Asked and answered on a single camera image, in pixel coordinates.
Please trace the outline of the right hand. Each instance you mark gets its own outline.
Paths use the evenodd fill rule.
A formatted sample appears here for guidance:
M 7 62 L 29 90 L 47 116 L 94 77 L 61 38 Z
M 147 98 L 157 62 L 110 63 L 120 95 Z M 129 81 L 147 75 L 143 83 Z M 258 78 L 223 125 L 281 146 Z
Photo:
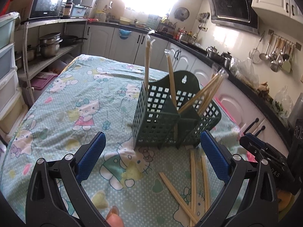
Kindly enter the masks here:
M 282 212 L 283 210 L 287 209 L 291 205 L 293 194 L 288 191 L 278 189 L 277 199 L 278 199 L 278 211 Z

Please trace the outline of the left hand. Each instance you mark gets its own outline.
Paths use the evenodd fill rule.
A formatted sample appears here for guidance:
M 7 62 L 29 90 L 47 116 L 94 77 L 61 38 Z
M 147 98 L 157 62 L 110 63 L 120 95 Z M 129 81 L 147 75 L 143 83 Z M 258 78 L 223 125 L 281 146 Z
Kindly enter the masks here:
M 111 227 L 124 227 L 124 222 L 119 216 L 119 209 L 113 206 L 106 216 L 106 221 Z

